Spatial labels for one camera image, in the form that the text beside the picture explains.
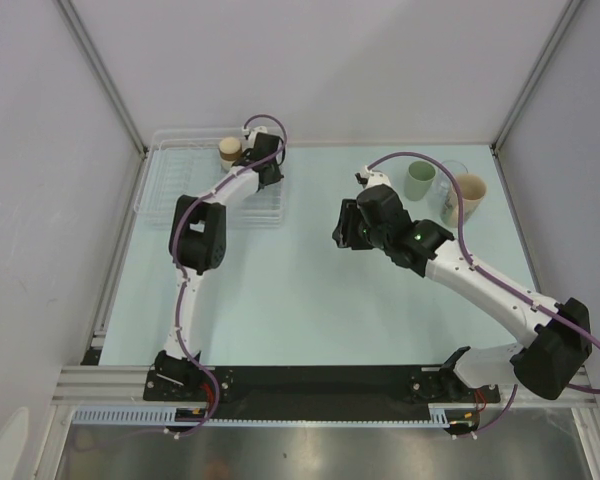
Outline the brown beige cup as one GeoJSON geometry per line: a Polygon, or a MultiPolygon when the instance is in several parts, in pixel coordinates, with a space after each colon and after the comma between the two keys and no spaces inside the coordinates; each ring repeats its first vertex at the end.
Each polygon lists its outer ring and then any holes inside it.
{"type": "Polygon", "coordinates": [[[242,142],[238,137],[225,137],[218,143],[220,165],[224,171],[229,171],[241,158],[242,142]]]}

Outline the light green cup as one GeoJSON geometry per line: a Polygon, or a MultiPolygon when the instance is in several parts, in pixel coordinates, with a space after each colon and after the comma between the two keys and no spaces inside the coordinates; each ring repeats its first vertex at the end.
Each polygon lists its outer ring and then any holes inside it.
{"type": "Polygon", "coordinates": [[[422,200],[436,176],[435,167],[427,161],[414,161],[407,170],[405,196],[410,201],[422,200]]]}

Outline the clear glass cup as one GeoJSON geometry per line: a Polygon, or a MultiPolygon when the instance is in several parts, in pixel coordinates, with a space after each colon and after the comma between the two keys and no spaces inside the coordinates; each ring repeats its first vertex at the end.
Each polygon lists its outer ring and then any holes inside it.
{"type": "MultiPolygon", "coordinates": [[[[454,177],[457,177],[461,174],[466,174],[468,172],[467,167],[462,162],[456,160],[443,161],[442,165],[454,177]]],[[[441,212],[448,191],[451,188],[451,185],[452,183],[449,180],[448,176],[440,168],[438,168],[436,170],[436,176],[434,178],[429,192],[429,206],[434,212],[441,212]]]]}

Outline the beige patterned mug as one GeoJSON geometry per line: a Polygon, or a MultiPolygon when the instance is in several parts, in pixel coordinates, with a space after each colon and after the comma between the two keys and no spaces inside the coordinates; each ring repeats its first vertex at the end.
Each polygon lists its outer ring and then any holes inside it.
{"type": "Polygon", "coordinates": [[[465,224],[477,210],[487,193],[484,180],[474,174],[455,177],[443,202],[441,220],[449,227],[465,224]]]}

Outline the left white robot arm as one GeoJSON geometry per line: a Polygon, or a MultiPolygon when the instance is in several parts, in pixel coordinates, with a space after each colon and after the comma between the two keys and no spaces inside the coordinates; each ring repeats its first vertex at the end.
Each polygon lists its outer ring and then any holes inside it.
{"type": "Polygon", "coordinates": [[[182,400],[194,397],[205,377],[199,365],[202,343],[191,333],[199,290],[226,254],[228,209],[283,179],[280,164],[287,136],[260,127],[243,132],[247,148],[225,176],[200,196],[183,195],[176,202],[169,244],[177,271],[174,324],[154,360],[154,371],[182,400]]]}

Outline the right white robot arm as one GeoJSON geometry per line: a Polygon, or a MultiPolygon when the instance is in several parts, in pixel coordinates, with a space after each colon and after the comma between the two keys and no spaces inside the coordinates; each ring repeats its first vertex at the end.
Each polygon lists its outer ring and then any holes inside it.
{"type": "Polygon", "coordinates": [[[340,248],[382,251],[394,265],[461,295],[514,337],[510,345],[462,347],[447,359],[441,388],[453,401],[464,401],[489,384],[520,384],[556,400],[591,354],[591,343],[582,336],[590,330],[584,304],[533,293],[519,298],[515,288],[505,290],[503,279],[480,272],[451,231],[428,219],[412,219],[387,185],[343,200],[332,238],[340,248]]]}

